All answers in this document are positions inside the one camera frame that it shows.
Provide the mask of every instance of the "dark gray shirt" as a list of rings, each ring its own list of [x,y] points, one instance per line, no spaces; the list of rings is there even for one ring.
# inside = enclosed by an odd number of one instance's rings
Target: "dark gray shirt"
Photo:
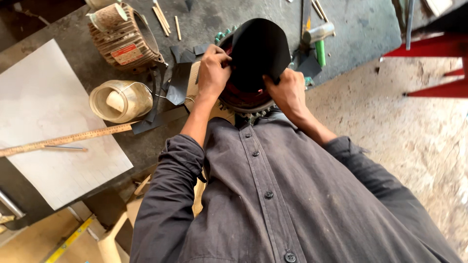
[[[132,263],[461,262],[411,191],[348,137],[322,148],[287,121],[215,118],[205,151],[176,135],[159,161]]]

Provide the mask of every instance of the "red metal stand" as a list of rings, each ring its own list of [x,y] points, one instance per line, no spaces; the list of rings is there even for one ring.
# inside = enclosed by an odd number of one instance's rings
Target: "red metal stand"
[[[384,57],[462,57],[463,68],[447,72],[444,76],[460,76],[468,72],[468,35],[445,34],[439,37],[412,42],[411,49],[405,44]],[[468,78],[447,84],[407,93],[414,97],[468,98]]]

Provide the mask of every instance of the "rolled-up sleeve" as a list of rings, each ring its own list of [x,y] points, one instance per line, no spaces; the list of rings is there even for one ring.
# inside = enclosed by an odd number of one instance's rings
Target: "rolled-up sleeve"
[[[205,153],[190,136],[166,141],[159,165],[138,211],[130,262],[175,262],[193,221],[193,187]]]
[[[349,137],[333,139],[324,149],[346,166],[441,262],[461,262],[413,193],[380,164],[367,158]]]

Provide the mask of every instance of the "red label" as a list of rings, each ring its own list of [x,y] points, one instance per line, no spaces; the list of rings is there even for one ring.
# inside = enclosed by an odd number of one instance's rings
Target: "red label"
[[[110,54],[119,64],[125,65],[143,57],[137,45],[130,44]]]

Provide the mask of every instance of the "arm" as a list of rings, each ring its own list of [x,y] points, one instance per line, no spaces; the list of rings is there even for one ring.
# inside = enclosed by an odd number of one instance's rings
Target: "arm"
[[[401,182],[380,164],[367,158],[348,137],[339,137],[323,126],[305,104],[302,73],[286,69],[280,83],[264,76],[273,100],[286,117],[307,136],[346,166],[351,173],[434,255],[448,262],[460,262],[431,217]]]
[[[176,262],[193,221],[193,187],[201,176],[208,117],[231,74],[230,60],[211,45],[202,58],[199,95],[179,135],[166,141],[159,165],[138,211],[130,262]]]

